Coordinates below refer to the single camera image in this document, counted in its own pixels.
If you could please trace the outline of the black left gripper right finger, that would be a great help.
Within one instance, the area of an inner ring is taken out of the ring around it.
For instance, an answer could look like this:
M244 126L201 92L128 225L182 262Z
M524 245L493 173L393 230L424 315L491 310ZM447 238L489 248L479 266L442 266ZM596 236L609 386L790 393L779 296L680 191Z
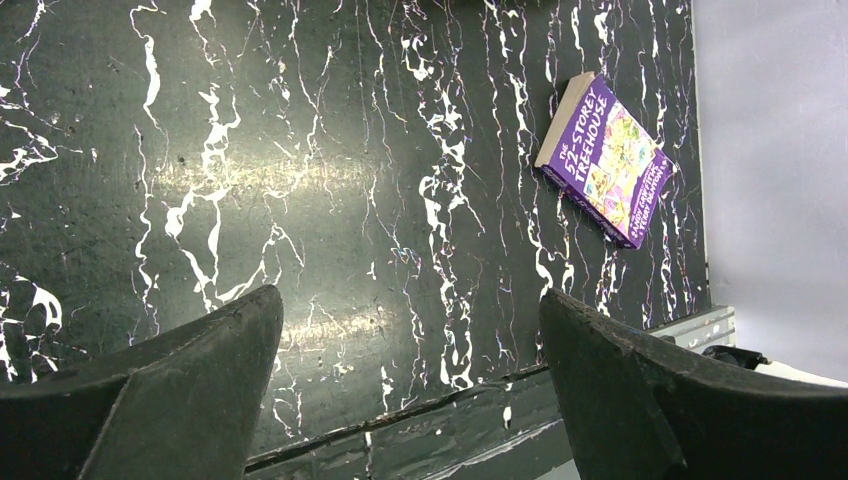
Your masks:
M556 290L540 330L584 479L843 479L847 392L677 346Z

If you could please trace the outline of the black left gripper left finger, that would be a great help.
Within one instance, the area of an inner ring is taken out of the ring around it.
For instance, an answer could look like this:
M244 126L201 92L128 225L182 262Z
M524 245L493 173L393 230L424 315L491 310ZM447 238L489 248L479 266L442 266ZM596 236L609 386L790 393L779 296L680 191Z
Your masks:
M277 288L1 389L5 479L239 479L284 324Z

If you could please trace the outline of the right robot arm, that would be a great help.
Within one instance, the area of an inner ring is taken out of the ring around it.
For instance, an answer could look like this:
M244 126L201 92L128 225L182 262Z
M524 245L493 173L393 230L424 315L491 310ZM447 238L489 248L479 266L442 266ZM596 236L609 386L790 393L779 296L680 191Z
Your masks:
M781 362L771 361L762 353L752 350L726 345L713 345L707 347L702 352L702 355L723 363L774 377L837 388L847 387L847 383L844 381L819 376Z

